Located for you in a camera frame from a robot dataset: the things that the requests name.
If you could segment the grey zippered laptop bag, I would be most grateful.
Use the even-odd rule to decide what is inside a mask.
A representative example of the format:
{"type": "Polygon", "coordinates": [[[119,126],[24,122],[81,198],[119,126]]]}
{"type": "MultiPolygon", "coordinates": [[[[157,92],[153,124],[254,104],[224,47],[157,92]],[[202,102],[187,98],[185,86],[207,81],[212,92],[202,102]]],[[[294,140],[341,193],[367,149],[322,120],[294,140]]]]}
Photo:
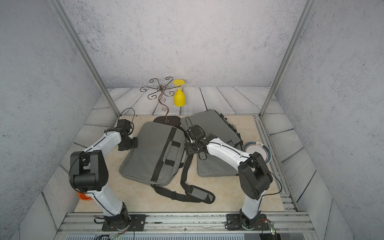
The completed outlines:
{"type": "Polygon", "coordinates": [[[128,153],[119,168],[120,175],[148,186],[167,186],[183,160],[187,140],[184,131],[148,122],[137,138],[138,147],[128,153]]]}

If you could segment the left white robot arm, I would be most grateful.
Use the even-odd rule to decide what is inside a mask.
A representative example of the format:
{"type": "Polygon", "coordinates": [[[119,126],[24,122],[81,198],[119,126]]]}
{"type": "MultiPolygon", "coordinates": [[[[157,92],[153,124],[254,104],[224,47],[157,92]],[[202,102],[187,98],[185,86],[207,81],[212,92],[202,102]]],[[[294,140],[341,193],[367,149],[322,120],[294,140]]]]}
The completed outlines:
{"type": "Polygon", "coordinates": [[[92,198],[103,209],[106,223],[128,224],[130,216],[125,204],[118,200],[109,186],[109,172],[105,161],[108,153],[118,146],[119,151],[138,146],[132,137],[133,122],[121,119],[115,128],[105,130],[103,136],[83,151],[70,157],[69,182],[72,188],[92,198]]]}

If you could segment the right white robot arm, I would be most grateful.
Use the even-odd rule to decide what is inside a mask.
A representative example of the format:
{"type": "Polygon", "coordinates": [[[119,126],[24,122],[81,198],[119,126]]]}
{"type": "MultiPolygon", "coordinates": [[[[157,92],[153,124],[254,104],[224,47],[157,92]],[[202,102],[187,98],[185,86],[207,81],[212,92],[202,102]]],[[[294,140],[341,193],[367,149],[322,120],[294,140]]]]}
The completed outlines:
{"type": "Polygon", "coordinates": [[[245,200],[240,210],[243,226],[250,229],[257,222],[261,202],[273,182],[273,176],[263,156],[254,152],[242,152],[215,135],[206,135],[198,125],[187,130],[190,138],[187,150],[194,154],[204,152],[215,156],[238,171],[240,185],[245,193],[245,200]]]}

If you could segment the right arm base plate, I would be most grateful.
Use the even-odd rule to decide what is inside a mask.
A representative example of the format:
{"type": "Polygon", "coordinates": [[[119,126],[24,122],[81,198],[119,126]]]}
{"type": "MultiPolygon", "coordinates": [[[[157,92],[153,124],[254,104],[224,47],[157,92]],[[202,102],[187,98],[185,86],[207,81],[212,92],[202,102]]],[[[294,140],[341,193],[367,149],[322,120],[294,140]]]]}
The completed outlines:
{"type": "Polygon", "coordinates": [[[253,219],[248,219],[243,214],[227,214],[225,229],[229,231],[268,231],[270,221],[265,214],[257,214],[253,219]]]}

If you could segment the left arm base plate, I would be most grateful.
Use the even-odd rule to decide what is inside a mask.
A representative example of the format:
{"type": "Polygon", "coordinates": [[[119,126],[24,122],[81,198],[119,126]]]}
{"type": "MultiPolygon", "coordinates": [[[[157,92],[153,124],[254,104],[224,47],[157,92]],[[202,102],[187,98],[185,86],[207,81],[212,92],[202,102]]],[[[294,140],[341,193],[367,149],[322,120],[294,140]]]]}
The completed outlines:
{"type": "Polygon", "coordinates": [[[103,232],[141,232],[144,230],[146,215],[127,215],[106,217],[102,226],[103,232]]]}

